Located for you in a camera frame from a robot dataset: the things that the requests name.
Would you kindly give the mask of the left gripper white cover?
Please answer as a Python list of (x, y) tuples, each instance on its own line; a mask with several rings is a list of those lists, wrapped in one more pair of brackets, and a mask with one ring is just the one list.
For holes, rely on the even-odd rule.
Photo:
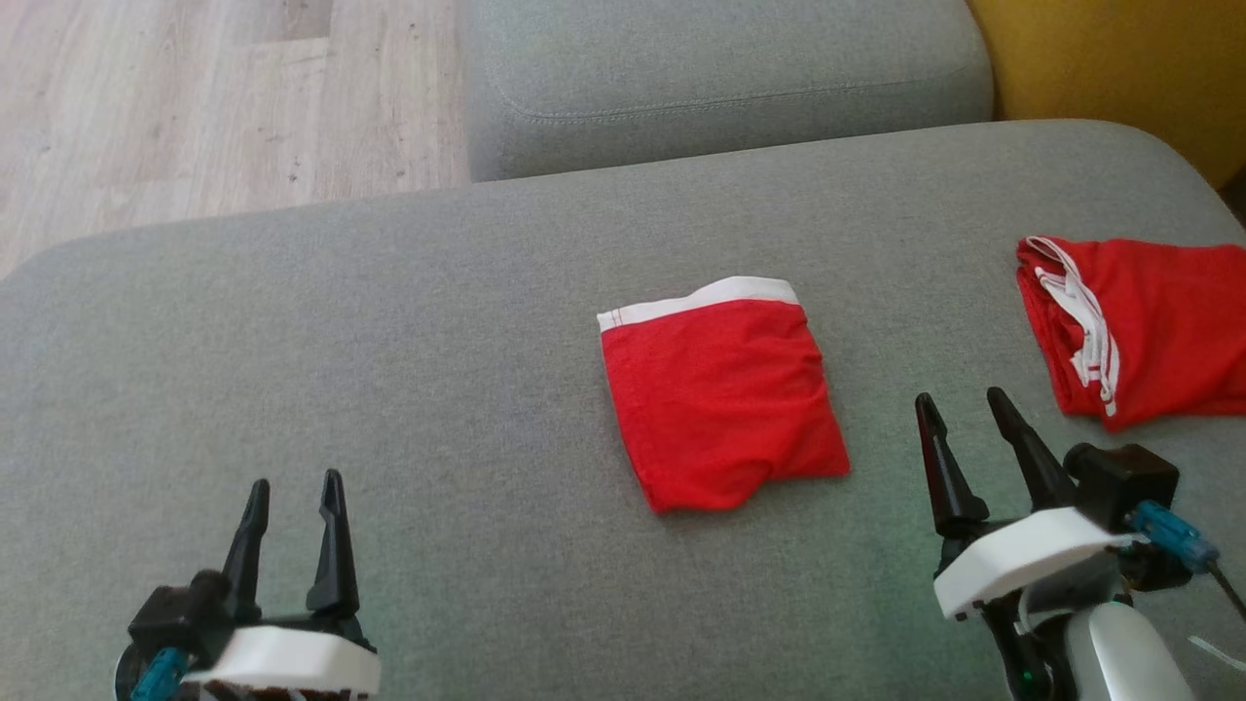
[[(269, 524), (270, 484), (255, 481), (235, 529), (223, 574), (231, 580), (226, 609), (237, 624), (255, 624), (260, 545)], [(182, 700), (374, 700), (383, 662), (355, 614), (360, 608), (354, 545), (348, 525), (346, 484), (326, 469), (319, 506), (324, 532), (307, 610), (325, 618), (294, 618), (240, 628), (216, 661), (193, 667), (181, 684)]]

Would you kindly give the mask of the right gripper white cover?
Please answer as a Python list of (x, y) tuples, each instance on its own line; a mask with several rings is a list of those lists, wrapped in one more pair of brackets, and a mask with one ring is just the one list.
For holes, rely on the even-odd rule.
[(1095, 626), (1093, 618), (1124, 604), (1118, 560), (1136, 538), (1113, 535), (1065, 507), (1077, 498), (1072, 476), (1004, 390), (989, 387), (986, 396), (1035, 514), (989, 524), (979, 535), (991, 510), (971, 491), (934, 398), (917, 395), (934, 532), (978, 535), (944, 540), (934, 573), (939, 613), (957, 623), (979, 618), (987, 626), (1009, 700), (1124, 700), (1126, 676), (1110, 665), (1111, 647), (1103, 639), (1121, 628), (1106, 618)]

